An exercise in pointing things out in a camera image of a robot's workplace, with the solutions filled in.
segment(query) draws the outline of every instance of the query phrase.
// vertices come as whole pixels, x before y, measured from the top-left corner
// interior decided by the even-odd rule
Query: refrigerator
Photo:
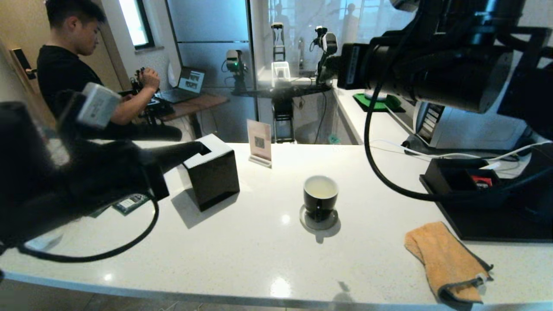
[[[247,119],[258,119],[257,100],[231,95],[232,73],[223,72],[227,70],[223,65],[227,51],[241,50],[249,69],[246,87],[254,89],[248,5],[249,0],[167,0],[181,65],[206,71],[202,92],[229,98],[229,102],[197,114],[202,132],[217,132],[225,142],[247,142]]]

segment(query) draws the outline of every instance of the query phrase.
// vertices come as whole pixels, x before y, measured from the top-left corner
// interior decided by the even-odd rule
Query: green mat
[[[355,94],[353,95],[353,98],[359,104],[361,109],[363,109],[364,112],[367,112],[369,105],[371,104],[371,100],[367,99],[364,93]],[[388,95],[386,97],[386,102],[377,101],[376,105],[374,105],[373,112],[388,112],[386,106],[388,106],[393,112],[405,112],[405,110],[401,107],[401,102],[397,99],[397,97],[392,95]]]

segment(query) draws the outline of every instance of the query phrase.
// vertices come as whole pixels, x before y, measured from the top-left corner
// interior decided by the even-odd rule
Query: black cloth
[[[53,45],[40,48],[37,63],[38,84],[46,104],[58,119],[67,102],[57,102],[60,91],[83,91],[86,84],[93,82],[103,85],[100,77],[74,53]],[[86,130],[81,133],[89,139],[133,139],[179,141],[182,132],[169,126],[137,126],[132,123],[117,125],[109,122],[104,130]]]

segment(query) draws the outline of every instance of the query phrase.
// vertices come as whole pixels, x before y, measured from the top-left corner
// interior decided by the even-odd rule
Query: man's arm
[[[117,125],[127,125],[144,111],[159,88],[159,75],[153,69],[146,68],[140,76],[140,80],[144,85],[142,91],[132,99],[121,103],[113,112],[111,122]]]

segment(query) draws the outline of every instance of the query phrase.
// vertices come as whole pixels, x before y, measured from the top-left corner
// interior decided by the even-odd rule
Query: door handle
[[[31,65],[29,64],[29,61],[25,57],[25,53],[23,53],[22,49],[13,49],[13,54],[15,55],[15,58],[19,61],[19,64],[21,65],[21,68],[25,71],[27,74],[27,78],[29,80],[36,79],[36,69],[32,69]]]

